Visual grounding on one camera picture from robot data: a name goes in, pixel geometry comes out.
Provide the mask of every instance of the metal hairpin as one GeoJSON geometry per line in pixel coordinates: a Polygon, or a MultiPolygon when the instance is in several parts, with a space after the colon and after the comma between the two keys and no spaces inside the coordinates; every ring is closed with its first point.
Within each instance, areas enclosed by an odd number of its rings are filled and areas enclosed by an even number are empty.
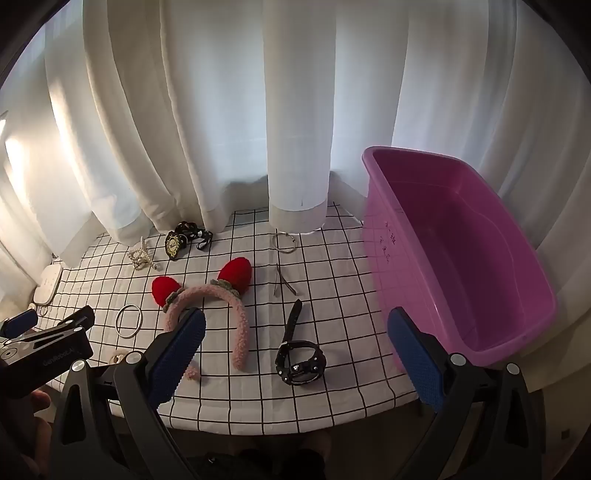
{"type": "Polygon", "coordinates": [[[279,265],[279,263],[277,263],[276,265],[277,268],[277,274],[275,275],[275,291],[274,291],[274,295],[275,297],[277,297],[277,287],[279,285],[281,285],[282,283],[285,284],[285,286],[287,288],[290,289],[290,292],[292,292],[296,297],[297,297],[297,292],[294,289],[294,287],[292,287],[289,282],[285,279],[285,277],[283,276],[283,274],[281,273],[281,266],[279,265]]]}

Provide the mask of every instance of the red strawberry ear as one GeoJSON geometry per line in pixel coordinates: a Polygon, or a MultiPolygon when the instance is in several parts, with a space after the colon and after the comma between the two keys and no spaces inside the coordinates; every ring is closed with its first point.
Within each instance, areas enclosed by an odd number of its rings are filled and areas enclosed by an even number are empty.
{"type": "Polygon", "coordinates": [[[244,295],[251,283],[251,275],[251,263],[247,258],[238,257],[223,266],[217,279],[230,282],[240,295],[244,295]]]}
{"type": "Polygon", "coordinates": [[[164,307],[168,296],[180,287],[180,283],[173,278],[165,276],[156,277],[152,282],[152,296],[158,305],[164,307]]]}

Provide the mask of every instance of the pink fuzzy headband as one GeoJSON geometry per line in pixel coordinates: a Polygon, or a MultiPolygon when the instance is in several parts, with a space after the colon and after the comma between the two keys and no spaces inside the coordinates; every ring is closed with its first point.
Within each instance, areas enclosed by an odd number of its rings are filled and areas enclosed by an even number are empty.
{"type": "MultiPolygon", "coordinates": [[[[202,297],[225,300],[236,311],[237,328],[231,355],[232,365],[236,369],[242,370],[248,354],[249,325],[240,295],[248,289],[251,274],[251,263],[248,259],[239,257],[228,262],[220,271],[217,280],[211,281],[211,285],[183,288],[171,277],[156,277],[152,282],[152,295],[156,303],[166,313],[164,331],[174,330],[182,311],[195,305],[202,297]]],[[[192,380],[198,380],[199,370],[189,365],[185,376],[192,380]]]]}

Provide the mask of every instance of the blue gripper pad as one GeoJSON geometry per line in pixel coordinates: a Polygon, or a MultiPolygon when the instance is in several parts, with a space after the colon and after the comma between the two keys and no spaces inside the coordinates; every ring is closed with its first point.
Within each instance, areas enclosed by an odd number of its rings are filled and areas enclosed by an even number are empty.
{"type": "Polygon", "coordinates": [[[421,332],[412,324],[412,320],[403,309],[397,308],[390,312],[388,337],[421,401],[431,405],[433,410],[439,411],[445,400],[443,378],[436,363],[421,343],[419,335],[422,335],[421,332]]]}
{"type": "Polygon", "coordinates": [[[183,373],[205,337],[205,315],[199,309],[191,310],[188,321],[160,356],[150,375],[148,403],[154,410],[173,397],[183,373]]]}
{"type": "Polygon", "coordinates": [[[16,338],[37,325],[37,312],[28,309],[26,312],[19,313],[10,320],[5,320],[0,331],[0,336],[5,338],[16,338]]]}

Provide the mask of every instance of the white tablecloth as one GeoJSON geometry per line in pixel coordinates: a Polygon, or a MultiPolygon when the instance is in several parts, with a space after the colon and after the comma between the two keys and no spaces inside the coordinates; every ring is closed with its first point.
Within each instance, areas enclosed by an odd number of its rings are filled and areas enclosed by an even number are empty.
{"type": "MultiPolygon", "coordinates": [[[[148,252],[159,270],[134,270],[127,247],[108,235],[99,237],[79,268],[64,269],[58,293],[43,313],[39,327],[48,328],[84,305],[95,310],[95,326],[88,332],[94,355],[91,365],[103,365],[115,351],[144,350],[163,330],[164,314],[154,303],[151,282],[169,275],[186,287],[216,278],[235,257],[254,266],[252,284],[243,297],[249,316],[250,352],[246,372],[229,362],[234,318],[221,300],[202,305],[207,333],[194,360],[200,382],[183,379],[175,396],[160,405],[167,426],[224,434],[306,432],[373,415],[416,398],[412,383],[392,361],[391,344],[379,312],[361,225],[338,206],[329,207],[321,231],[296,235],[298,248],[279,254],[272,247],[275,230],[268,212],[249,210],[232,215],[232,223],[215,235],[205,251],[194,245],[170,261],[164,235],[147,239],[148,252]],[[298,296],[282,286],[274,294],[276,264],[298,296]],[[304,303],[294,339],[319,343],[326,358],[324,377],[292,387],[275,373],[275,355],[294,301],[304,303]],[[144,322],[131,339],[115,331],[115,316],[125,304],[142,308],[144,322]]],[[[280,246],[291,241],[280,236],[280,246]]],[[[134,327],[138,313],[124,313],[123,326],[134,327]]],[[[52,381],[61,389],[67,374],[52,381]]],[[[121,408],[113,405],[115,414],[121,408]]]]}

